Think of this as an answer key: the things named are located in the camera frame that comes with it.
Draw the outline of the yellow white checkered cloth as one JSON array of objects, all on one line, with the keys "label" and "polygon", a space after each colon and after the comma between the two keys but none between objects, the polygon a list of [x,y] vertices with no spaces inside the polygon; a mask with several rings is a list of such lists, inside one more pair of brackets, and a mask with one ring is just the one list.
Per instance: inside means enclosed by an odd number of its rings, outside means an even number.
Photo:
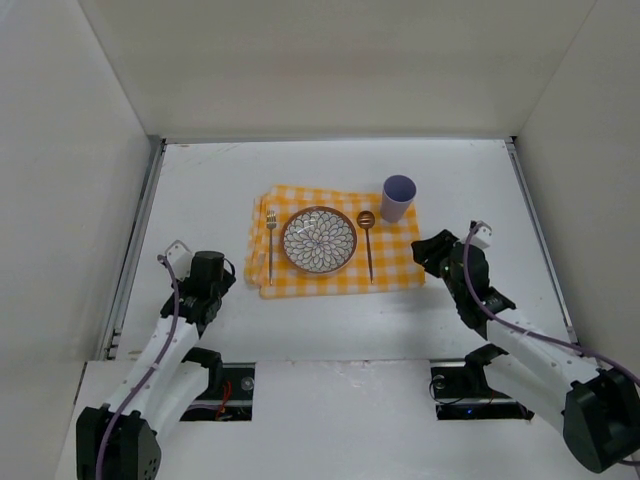
[{"label": "yellow white checkered cloth", "polygon": [[[421,267],[414,263],[411,243],[419,239],[419,223],[414,206],[401,220],[390,224],[380,216],[379,193],[276,185],[254,200],[249,231],[244,278],[264,299],[287,297],[368,294],[418,288],[425,282]],[[294,268],[280,246],[284,223],[297,211],[311,206],[328,206],[344,213],[351,221],[363,211],[375,215],[370,230],[374,283],[370,283],[365,232],[357,228],[358,246],[346,267],[328,275],[309,275]],[[274,210],[277,227],[273,234],[273,284],[268,280],[268,210]]]}]

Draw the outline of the lavender paper cup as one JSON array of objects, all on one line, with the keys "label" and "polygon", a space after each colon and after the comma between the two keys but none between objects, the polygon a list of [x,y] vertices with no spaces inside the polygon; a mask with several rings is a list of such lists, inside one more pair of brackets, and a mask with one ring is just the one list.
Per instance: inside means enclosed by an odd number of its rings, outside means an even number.
[{"label": "lavender paper cup", "polygon": [[383,183],[380,214],[389,223],[397,223],[408,210],[417,193],[417,186],[405,175],[393,175]]}]

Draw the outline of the silver copper fork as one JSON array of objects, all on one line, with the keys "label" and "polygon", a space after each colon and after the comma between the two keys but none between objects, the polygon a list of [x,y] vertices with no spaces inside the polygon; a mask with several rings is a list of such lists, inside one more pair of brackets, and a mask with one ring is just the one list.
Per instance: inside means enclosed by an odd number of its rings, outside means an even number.
[{"label": "silver copper fork", "polygon": [[266,215],[266,226],[269,231],[269,250],[268,250],[268,280],[269,285],[273,284],[273,234],[277,227],[277,218],[274,210],[268,210]]}]

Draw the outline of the patterned ceramic plate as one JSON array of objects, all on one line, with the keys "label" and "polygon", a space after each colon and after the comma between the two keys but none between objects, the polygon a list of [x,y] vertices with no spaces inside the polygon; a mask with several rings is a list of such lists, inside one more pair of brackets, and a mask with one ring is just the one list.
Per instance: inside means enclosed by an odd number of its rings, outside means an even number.
[{"label": "patterned ceramic plate", "polygon": [[348,265],[358,238],[353,222],[328,206],[311,206],[295,212],[281,230],[285,258],[309,275],[328,275]]}]

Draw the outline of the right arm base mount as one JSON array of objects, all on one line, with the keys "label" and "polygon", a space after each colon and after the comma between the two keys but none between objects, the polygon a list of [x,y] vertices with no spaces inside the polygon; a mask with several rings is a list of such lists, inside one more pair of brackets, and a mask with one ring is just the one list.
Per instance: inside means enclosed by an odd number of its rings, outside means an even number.
[{"label": "right arm base mount", "polygon": [[478,348],[463,360],[436,361],[430,366],[429,394],[440,421],[523,420],[535,413],[492,389],[484,368],[506,352],[492,344]]}]

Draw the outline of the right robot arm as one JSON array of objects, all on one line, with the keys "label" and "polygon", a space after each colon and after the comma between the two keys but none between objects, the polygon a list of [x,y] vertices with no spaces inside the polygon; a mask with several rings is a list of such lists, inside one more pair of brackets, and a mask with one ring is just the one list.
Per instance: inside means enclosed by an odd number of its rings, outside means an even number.
[{"label": "right robot arm", "polygon": [[485,249],[492,230],[474,222],[466,238],[448,230],[412,243],[415,263],[441,279],[462,322],[485,340],[460,367],[432,370],[442,407],[511,398],[562,436],[574,458],[602,473],[639,450],[639,379],[617,362],[543,334],[491,286]]}]

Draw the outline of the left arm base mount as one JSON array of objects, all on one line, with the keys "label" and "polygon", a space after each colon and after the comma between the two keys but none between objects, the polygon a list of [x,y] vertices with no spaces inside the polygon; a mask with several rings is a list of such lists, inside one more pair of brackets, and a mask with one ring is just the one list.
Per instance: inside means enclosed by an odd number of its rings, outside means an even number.
[{"label": "left arm base mount", "polygon": [[208,371],[208,386],[187,408],[182,422],[245,422],[252,420],[254,363],[226,363],[219,352],[193,348],[184,362]]}]

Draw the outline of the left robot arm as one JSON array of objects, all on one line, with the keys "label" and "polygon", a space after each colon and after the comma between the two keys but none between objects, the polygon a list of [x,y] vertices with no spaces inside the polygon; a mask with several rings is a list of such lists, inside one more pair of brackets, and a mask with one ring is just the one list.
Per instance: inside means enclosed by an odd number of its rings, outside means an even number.
[{"label": "left robot arm", "polygon": [[198,347],[235,283],[235,268],[223,253],[198,251],[182,275],[158,256],[172,293],[154,331],[114,393],[99,407],[86,407],[75,427],[79,479],[153,479],[161,442],[204,393],[222,390],[220,353]]}]

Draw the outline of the copper spoon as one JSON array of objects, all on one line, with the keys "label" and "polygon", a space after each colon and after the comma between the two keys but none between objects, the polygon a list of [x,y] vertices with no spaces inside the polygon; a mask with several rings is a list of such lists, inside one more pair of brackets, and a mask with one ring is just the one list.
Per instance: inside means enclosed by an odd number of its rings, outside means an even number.
[{"label": "copper spoon", "polygon": [[371,240],[370,240],[370,230],[375,225],[375,215],[371,211],[363,210],[358,214],[356,222],[357,222],[357,225],[361,229],[363,229],[365,232],[369,278],[370,278],[370,283],[373,284],[374,273],[373,273],[373,259],[372,259]]}]

